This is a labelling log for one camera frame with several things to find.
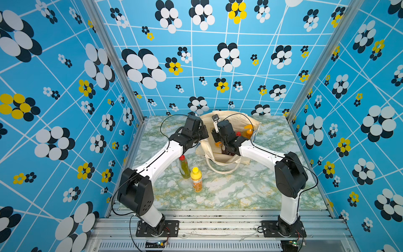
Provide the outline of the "orange pump dish soap bottle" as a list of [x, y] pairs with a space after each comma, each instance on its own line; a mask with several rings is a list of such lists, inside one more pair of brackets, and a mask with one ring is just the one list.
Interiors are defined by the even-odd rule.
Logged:
[[254, 126], [246, 125], [244, 127], [244, 131], [242, 132], [242, 136], [246, 137], [247, 139], [251, 139], [253, 134], [254, 134]]

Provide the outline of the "cream canvas shopping bag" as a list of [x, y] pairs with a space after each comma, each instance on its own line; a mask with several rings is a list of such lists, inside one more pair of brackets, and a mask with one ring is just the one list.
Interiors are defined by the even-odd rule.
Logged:
[[213, 133], [216, 132], [215, 121], [228, 120], [235, 136], [243, 136], [253, 139], [255, 132], [259, 129], [261, 122], [236, 111], [213, 111], [200, 117], [207, 128], [208, 138], [201, 140], [196, 148], [196, 154], [203, 156], [208, 167], [219, 174], [233, 173], [240, 164], [249, 164], [250, 159], [239, 156], [224, 146], [222, 141], [215, 142]]

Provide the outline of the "green bottle red cap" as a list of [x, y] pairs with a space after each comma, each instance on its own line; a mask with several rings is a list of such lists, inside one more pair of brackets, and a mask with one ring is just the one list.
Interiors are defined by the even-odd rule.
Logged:
[[181, 155], [179, 157], [179, 166], [180, 166], [180, 173], [184, 179], [188, 179], [191, 177], [191, 172], [188, 166], [187, 159], [185, 155]]

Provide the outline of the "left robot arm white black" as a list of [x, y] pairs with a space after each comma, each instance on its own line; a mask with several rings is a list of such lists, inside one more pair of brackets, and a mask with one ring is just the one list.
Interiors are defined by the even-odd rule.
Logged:
[[160, 151], [143, 165], [123, 171], [116, 199], [143, 221], [152, 234], [159, 235], [165, 228], [165, 216], [154, 206], [153, 185], [172, 162], [207, 138], [202, 119], [189, 114]]

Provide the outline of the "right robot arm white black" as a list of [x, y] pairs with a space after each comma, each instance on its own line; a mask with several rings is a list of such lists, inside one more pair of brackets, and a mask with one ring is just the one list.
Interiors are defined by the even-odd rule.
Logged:
[[300, 220], [300, 196], [308, 181], [308, 175], [299, 157], [294, 152], [278, 153], [255, 145], [250, 139], [238, 136], [228, 120], [213, 116], [212, 136], [221, 142], [225, 150], [237, 156], [254, 160], [274, 171], [277, 189], [282, 194], [278, 217], [279, 233], [290, 237], [294, 233], [306, 237]]

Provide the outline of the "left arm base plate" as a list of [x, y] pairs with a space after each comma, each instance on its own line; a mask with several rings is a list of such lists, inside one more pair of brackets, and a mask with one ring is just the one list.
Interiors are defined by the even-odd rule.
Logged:
[[145, 221], [138, 221], [136, 237], [177, 237], [179, 231], [178, 220], [163, 220], [156, 227], [152, 227]]

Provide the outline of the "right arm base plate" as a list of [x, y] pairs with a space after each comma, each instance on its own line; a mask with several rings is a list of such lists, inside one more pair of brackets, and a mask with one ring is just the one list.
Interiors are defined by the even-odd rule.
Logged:
[[263, 220], [260, 226], [263, 230], [263, 235], [266, 238], [306, 238], [306, 231], [303, 223], [297, 220], [294, 224], [289, 225], [278, 220]]

